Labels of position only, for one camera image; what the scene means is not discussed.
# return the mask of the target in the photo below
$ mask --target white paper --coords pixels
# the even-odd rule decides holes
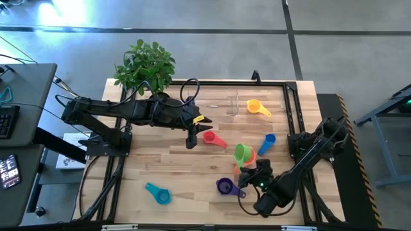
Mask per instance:
[[[65,133],[63,136],[63,140],[75,146],[81,145],[78,141],[88,139],[88,138],[89,138],[88,136],[82,133]],[[81,146],[79,148],[83,149],[84,151],[87,150],[86,146]],[[83,169],[83,168],[84,168],[84,164],[79,163],[75,160],[72,160],[66,157],[65,155],[62,155],[62,154],[58,155],[56,169]]]

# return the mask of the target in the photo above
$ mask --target green measuring cup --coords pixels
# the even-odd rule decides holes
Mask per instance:
[[[244,167],[244,162],[248,162],[251,159],[251,147],[244,144],[237,144],[234,150],[234,159],[238,167]]]

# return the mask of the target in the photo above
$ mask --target yellow measuring cup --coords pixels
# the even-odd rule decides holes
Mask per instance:
[[[247,109],[249,110],[249,112],[251,113],[262,113],[265,114],[268,117],[271,117],[271,112],[269,112],[267,110],[267,108],[265,108],[260,101],[256,100],[256,99],[252,99],[252,100],[248,100],[247,101]]]

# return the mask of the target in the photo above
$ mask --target keyboard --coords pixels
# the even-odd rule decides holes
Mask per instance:
[[[0,106],[0,139],[10,139],[20,106]]]

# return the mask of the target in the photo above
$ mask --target wooden tabletop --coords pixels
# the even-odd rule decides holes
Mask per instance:
[[[297,81],[302,116],[307,132],[313,132],[321,122],[321,114],[312,81]],[[195,87],[186,87],[188,94]],[[165,90],[173,98],[179,98],[180,86]],[[121,88],[108,79],[103,100],[119,101]],[[295,115],[291,93],[290,101]],[[251,114],[247,111],[247,100],[258,99],[269,109],[272,117]],[[275,133],[277,142],[264,158],[271,160],[274,174],[289,170],[294,161],[289,156],[286,136],[289,133],[283,90],[280,87],[228,87],[201,86],[196,99],[200,112],[213,120],[211,124],[218,136],[228,143],[227,149],[205,144],[201,133],[198,145],[192,150],[185,147],[187,133],[167,128],[133,126],[133,142],[126,159],[116,213],[116,223],[162,223],[162,224],[221,224],[221,225],[298,225],[303,224],[299,196],[290,213],[279,217],[262,218],[244,213],[235,196],[222,196],[216,190],[216,181],[228,177],[237,181],[233,174],[235,161],[232,157],[235,145],[242,143],[258,151],[264,136]],[[106,125],[114,127],[115,119],[99,117]],[[83,188],[83,211],[101,191],[107,157],[96,161],[89,171]],[[321,160],[314,167],[317,190],[334,214],[344,220],[334,171],[331,165]],[[144,188],[146,183],[169,189],[171,203],[158,205]],[[255,190],[244,189],[247,197],[242,199],[244,207],[255,212],[252,204],[257,200]],[[308,196],[311,217],[314,219],[311,197]],[[276,208],[275,213],[287,208]],[[106,205],[105,216],[110,203]],[[79,216],[78,206],[74,218]]]

